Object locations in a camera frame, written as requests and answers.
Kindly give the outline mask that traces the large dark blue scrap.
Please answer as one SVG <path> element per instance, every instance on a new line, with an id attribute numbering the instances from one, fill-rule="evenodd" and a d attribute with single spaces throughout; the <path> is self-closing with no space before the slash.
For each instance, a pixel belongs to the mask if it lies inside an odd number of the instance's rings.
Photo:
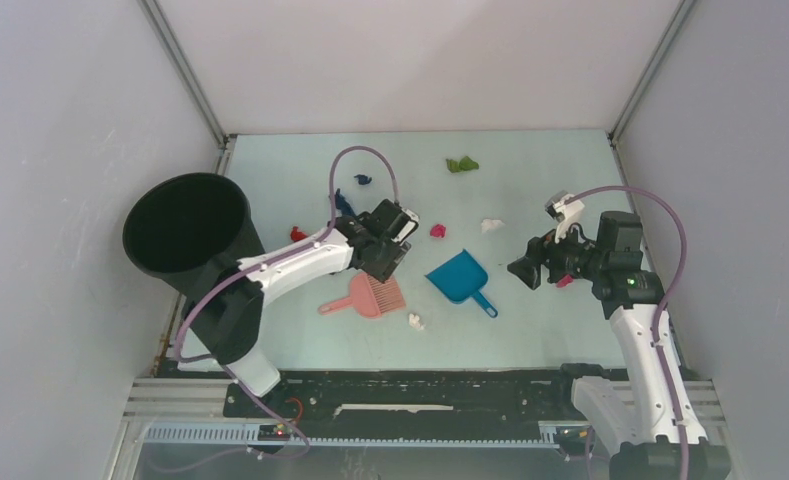
<path id="1" fill-rule="evenodd" d="M 356 215 L 350 202 L 341 193 L 341 189 L 337 189 L 334 194 L 335 208 L 341 216 L 354 217 Z"/>

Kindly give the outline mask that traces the small dark blue scrap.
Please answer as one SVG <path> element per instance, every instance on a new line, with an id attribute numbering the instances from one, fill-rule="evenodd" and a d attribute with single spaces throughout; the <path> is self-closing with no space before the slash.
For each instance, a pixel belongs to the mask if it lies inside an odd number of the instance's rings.
<path id="1" fill-rule="evenodd" d="M 364 174 L 357 174 L 354 179 L 359 185 L 369 185 L 373 181 L 370 176 Z"/>

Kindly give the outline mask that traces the pink hand brush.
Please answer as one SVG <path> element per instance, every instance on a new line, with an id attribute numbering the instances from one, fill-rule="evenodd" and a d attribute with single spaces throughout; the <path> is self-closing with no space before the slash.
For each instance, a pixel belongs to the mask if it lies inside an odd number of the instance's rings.
<path id="1" fill-rule="evenodd" d="M 365 319 L 378 319 L 405 307 L 405 298 L 394 277 L 381 282 L 367 273 L 360 273 L 350 280 L 346 297 L 321 305 L 317 312 L 329 315 L 352 308 Z"/>

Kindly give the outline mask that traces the red paper scrap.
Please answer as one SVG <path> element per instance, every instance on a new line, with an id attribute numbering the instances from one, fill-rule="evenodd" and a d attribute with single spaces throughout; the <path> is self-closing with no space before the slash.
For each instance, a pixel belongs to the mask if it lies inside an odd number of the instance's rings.
<path id="1" fill-rule="evenodd" d="M 308 235 L 304 231 L 302 231 L 298 226 L 292 227 L 289 236 L 291 241 L 294 243 L 302 241 L 308 237 Z"/>

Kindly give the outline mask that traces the blue dustpan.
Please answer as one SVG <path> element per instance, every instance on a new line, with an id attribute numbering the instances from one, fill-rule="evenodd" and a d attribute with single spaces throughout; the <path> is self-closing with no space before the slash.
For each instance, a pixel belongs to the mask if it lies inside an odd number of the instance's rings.
<path id="1" fill-rule="evenodd" d="M 474 300 L 490 318 L 498 317 L 497 308 L 482 293 L 488 283 L 488 272 L 468 250 L 461 250 L 427 273 L 425 278 L 451 303 Z"/>

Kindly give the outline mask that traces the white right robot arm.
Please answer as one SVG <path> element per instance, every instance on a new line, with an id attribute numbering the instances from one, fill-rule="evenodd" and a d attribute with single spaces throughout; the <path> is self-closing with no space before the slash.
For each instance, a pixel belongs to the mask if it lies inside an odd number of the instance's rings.
<path id="1" fill-rule="evenodd" d="M 665 289 L 655 273 L 641 267 L 641 239 L 637 215 L 607 211 L 595 239 L 576 229 L 564 237 L 551 230 L 530 239 L 524 255 L 508 265 L 532 290 L 542 282 L 589 281 L 626 363 L 633 408 L 601 373 L 556 385 L 553 408 L 566 418 L 586 417 L 609 453 L 612 479 L 725 479 L 729 454 L 710 442 L 695 414 L 669 316 L 657 310 Z"/>

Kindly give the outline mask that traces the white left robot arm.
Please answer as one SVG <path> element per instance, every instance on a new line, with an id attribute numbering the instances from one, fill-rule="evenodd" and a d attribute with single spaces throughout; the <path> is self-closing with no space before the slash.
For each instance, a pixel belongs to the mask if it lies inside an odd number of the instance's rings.
<path id="1" fill-rule="evenodd" d="M 280 372 L 259 340 L 263 310 L 279 297 L 330 274 L 355 269 L 380 283 L 388 281 L 410 249 L 408 238 L 419 216 L 385 199 L 371 212 L 335 215 L 316 234 L 257 257 L 232 260 L 219 280 L 189 313 L 177 333 L 184 346 L 192 332 L 210 359 L 248 393 L 262 416 L 286 403 Z"/>

